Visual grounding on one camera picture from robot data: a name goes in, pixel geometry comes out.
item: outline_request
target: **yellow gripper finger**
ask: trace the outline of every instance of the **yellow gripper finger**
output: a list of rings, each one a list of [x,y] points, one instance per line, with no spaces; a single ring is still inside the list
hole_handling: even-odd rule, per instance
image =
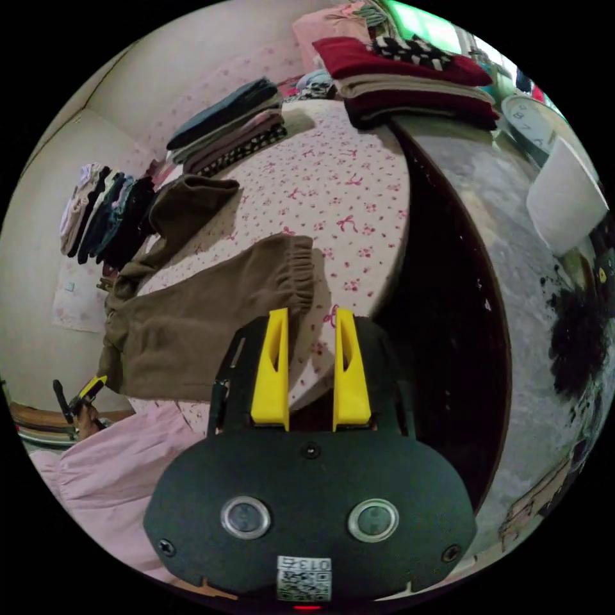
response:
[[[339,425],[366,425],[372,416],[354,315],[338,309],[335,331],[333,431]]]
[[[286,431],[290,428],[286,308],[269,312],[250,414],[256,425],[284,425]]]

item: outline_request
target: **pink blanket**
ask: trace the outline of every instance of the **pink blanket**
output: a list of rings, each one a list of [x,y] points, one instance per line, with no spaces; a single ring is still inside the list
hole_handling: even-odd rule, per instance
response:
[[[174,402],[143,412],[57,454],[36,451],[30,459],[62,506],[101,547],[119,561],[167,583],[143,529],[154,487],[183,450],[203,438]]]

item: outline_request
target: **green curtain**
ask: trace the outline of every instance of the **green curtain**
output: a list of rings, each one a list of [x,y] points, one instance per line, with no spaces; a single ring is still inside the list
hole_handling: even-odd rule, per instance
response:
[[[450,21],[395,0],[381,1],[388,8],[402,37],[411,38],[418,34],[440,49],[461,53],[457,31]]]

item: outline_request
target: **clock face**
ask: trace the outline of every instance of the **clock face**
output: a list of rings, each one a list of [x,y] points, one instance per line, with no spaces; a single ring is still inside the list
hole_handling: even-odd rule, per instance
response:
[[[546,155],[551,153],[555,137],[567,141],[589,173],[597,179],[596,170],[585,148],[574,130],[556,111],[529,96],[515,94],[502,103],[502,112],[512,125],[515,137],[520,137],[521,141],[530,143],[532,148],[538,148]]]

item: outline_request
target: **black and white checkered cloth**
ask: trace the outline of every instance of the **black and white checkered cloth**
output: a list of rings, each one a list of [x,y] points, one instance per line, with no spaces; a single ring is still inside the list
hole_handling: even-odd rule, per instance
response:
[[[284,103],[294,103],[296,101],[311,100],[331,100],[336,93],[333,80],[317,81],[306,85],[298,94],[291,94],[284,99]]]
[[[409,40],[403,38],[376,37],[369,49],[379,56],[398,62],[411,62],[433,70],[446,70],[453,57],[434,47],[416,34]]]

